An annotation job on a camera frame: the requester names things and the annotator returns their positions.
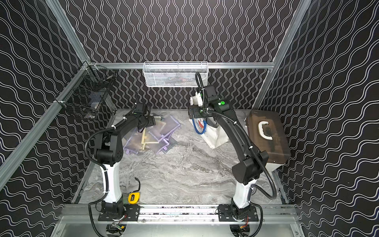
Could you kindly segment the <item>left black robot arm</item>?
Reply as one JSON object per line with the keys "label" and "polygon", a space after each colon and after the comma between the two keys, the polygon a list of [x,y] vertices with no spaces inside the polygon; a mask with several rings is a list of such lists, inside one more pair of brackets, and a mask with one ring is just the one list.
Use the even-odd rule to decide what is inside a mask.
{"label": "left black robot arm", "polygon": [[88,205],[91,208],[92,205],[101,204],[100,221],[119,221],[125,216],[119,183],[119,163],[124,154],[122,139],[135,129],[142,131],[155,125],[155,118],[150,115],[150,111],[147,104],[135,103],[121,121],[93,133],[85,143],[85,155],[102,169],[104,194]]}

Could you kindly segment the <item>purple trim mesh pouch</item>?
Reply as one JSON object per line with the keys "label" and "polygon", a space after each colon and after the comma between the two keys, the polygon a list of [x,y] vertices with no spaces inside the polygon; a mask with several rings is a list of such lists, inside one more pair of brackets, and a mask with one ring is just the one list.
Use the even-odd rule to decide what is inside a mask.
{"label": "purple trim mesh pouch", "polygon": [[171,133],[178,129],[181,124],[171,115],[167,115],[160,121],[156,121],[156,125],[151,128],[148,133],[158,142],[167,138]]}

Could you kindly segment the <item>white canvas tote bag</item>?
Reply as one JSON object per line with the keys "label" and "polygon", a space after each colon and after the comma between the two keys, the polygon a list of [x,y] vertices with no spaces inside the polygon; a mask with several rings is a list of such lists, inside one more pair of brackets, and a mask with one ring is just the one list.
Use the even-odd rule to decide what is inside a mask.
{"label": "white canvas tote bag", "polygon": [[205,124],[205,120],[200,118],[189,119],[189,121],[193,125],[195,132],[203,138],[211,149],[215,149],[229,141],[229,137],[220,125],[212,127],[209,123]]}

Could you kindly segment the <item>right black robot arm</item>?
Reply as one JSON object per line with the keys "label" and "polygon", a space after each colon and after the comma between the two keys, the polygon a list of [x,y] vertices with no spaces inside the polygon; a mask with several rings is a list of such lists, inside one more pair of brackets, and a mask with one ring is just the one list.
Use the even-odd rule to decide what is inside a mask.
{"label": "right black robot arm", "polygon": [[195,73],[195,81],[198,92],[188,107],[189,118],[192,121],[201,118],[205,124],[208,118],[213,118],[225,131],[239,160],[232,167],[236,179],[235,195],[230,208],[222,215],[237,221],[246,220],[254,206],[251,202],[253,190],[260,191],[271,200],[277,197],[275,182],[265,166],[269,155],[252,142],[228,100],[220,97],[214,86],[205,86],[200,73]]}

